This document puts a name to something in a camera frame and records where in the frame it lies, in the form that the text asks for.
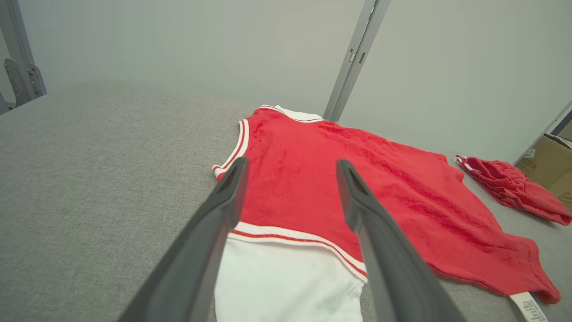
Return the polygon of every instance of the red garment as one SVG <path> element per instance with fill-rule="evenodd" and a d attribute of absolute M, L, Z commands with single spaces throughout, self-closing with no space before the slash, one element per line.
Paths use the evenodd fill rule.
<path fill-rule="evenodd" d="M 572 216 L 562 202 L 519 168 L 502 161 L 483 161 L 457 155 L 455 162 L 501 205 L 528 211 L 549 221 L 569 225 Z"/>
<path fill-rule="evenodd" d="M 547 303 L 560 300 L 535 242 L 504 233 L 444 155 L 279 106 L 262 106 L 240 128 L 235 151 L 213 167 L 221 179 L 234 158 L 251 161 L 241 222 L 231 235 L 322 246 L 365 278 L 337 190 L 336 161 L 347 159 L 437 274 L 502 295 L 534 291 Z"/>

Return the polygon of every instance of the clothing tag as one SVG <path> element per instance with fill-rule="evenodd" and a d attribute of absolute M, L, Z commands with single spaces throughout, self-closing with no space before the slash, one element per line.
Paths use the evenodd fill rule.
<path fill-rule="evenodd" d="M 548 319 L 542 313 L 540 307 L 533 299 L 530 292 L 518 293 L 511 295 L 510 298 L 521 309 L 522 315 L 525 316 L 527 322 L 548 322 Z"/>
<path fill-rule="evenodd" d="M 523 158 L 534 158 L 536 154 L 536 149 L 530 149 L 527 153 L 525 153 L 522 157 Z"/>

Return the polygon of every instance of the white wall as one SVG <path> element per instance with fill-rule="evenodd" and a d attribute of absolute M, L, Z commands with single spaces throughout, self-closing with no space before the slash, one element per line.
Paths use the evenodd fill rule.
<path fill-rule="evenodd" d="M 16 103 L 16 97 L 14 96 L 14 90 L 8 79 L 8 74 L 4 69 L 4 59 L 10 58 L 8 53 L 8 47 L 6 46 L 6 41 L 4 40 L 4 35 L 0 32 L 0 61 L 2 63 L 2 68 L 0 69 L 0 93 L 4 97 L 4 101 Z"/>
<path fill-rule="evenodd" d="M 393 0 L 340 124 L 514 162 L 572 99 L 572 1 Z"/>
<path fill-rule="evenodd" d="M 138 81 L 322 114 L 363 0 L 19 0 L 48 92 Z"/>

